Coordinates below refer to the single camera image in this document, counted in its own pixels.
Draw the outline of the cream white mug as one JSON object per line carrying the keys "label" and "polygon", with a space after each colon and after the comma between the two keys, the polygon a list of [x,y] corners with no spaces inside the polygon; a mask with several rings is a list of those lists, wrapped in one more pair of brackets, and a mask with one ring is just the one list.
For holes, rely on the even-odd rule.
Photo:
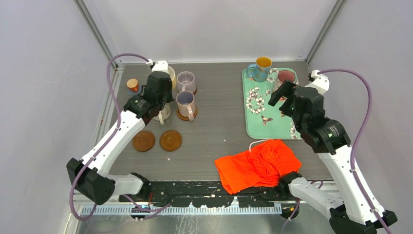
{"label": "cream white mug", "polygon": [[170,75],[171,81],[172,81],[172,89],[175,90],[176,89],[176,85],[177,85],[177,79],[176,79],[176,73],[175,70],[169,66],[168,67],[168,73]]}

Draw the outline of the lilac ceramic mug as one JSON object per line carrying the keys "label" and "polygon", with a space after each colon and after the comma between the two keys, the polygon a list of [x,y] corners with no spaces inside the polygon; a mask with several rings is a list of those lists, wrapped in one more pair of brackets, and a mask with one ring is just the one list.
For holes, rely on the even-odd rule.
{"label": "lilac ceramic mug", "polygon": [[183,71],[178,74],[176,85],[178,92],[190,91],[193,93],[195,86],[197,86],[195,75],[192,72]]}

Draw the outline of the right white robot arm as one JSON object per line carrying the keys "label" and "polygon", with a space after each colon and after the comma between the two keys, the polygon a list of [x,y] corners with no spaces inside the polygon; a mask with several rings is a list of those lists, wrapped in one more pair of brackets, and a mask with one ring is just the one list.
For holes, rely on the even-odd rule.
{"label": "right white robot arm", "polygon": [[285,81],[271,94],[269,105],[274,106],[281,98],[285,102],[280,111],[292,118],[301,138],[327,167],[341,198],[315,187],[297,172],[280,177],[279,195],[311,205],[337,234],[375,234],[379,228],[396,223],[396,214],[384,209],[369,189],[352,156],[353,144],[343,125],[325,116],[324,97],[318,89]]}

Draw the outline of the green inside mug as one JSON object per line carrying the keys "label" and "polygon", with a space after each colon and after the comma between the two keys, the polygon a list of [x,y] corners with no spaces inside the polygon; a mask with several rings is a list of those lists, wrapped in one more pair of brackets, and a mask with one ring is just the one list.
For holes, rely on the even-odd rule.
{"label": "green inside mug", "polygon": [[165,104],[164,108],[159,112],[158,116],[154,117],[153,119],[159,121],[161,125],[165,124],[165,120],[169,118],[171,113],[170,104]]}

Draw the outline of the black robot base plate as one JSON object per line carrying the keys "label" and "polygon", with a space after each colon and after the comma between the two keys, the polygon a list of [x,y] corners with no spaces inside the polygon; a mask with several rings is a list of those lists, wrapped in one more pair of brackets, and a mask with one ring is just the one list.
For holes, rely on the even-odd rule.
{"label": "black robot base plate", "polygon": [[219,181],[149,181],[136,195],[129,197],[138,202],[163,207],[196,208],[205,205],[208,208],[228,207],[235,201],[242,208],[270,207],[278,201],[293,201],[296,198],[288,195],[280,187],[250,187],[235,194],[228,193]]}

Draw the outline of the small tan cup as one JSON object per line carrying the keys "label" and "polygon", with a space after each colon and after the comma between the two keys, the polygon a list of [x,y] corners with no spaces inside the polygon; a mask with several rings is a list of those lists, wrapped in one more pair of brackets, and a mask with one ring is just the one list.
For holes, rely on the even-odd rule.
{"label": "small tan cup", "polygon": [[139,81],[135,78],[129,79],[126,83],[127,88],[131,91],[131,92],[138,92],[139,91]]}

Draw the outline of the pink mug purple inside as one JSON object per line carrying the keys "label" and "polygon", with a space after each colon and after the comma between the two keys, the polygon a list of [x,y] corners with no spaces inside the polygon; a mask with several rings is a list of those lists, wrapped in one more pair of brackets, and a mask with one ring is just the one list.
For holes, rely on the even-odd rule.
{"label": "pink mug purple inside", "polygon": [[179,92],[176,96],[177,109],[183,115],[188,117],[195,112],[195,95],[190,91]]}

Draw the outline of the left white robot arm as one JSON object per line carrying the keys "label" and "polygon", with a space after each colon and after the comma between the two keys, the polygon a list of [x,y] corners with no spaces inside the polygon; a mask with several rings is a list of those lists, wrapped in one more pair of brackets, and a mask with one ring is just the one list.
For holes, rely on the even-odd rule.
{"label": "left white robot arm", "polygon": [[72,184],[97,205],[116,195],[132,195],[137,201],[149,197],[149,187],[137,173],[110,175],[109,171],[132,138],[159,114],[165,104],[173,101],[172,81],[168,73],[153,71],[143,92],[128,99],[120,119],[107,134],[81,159],[71,158],[66,165]]}

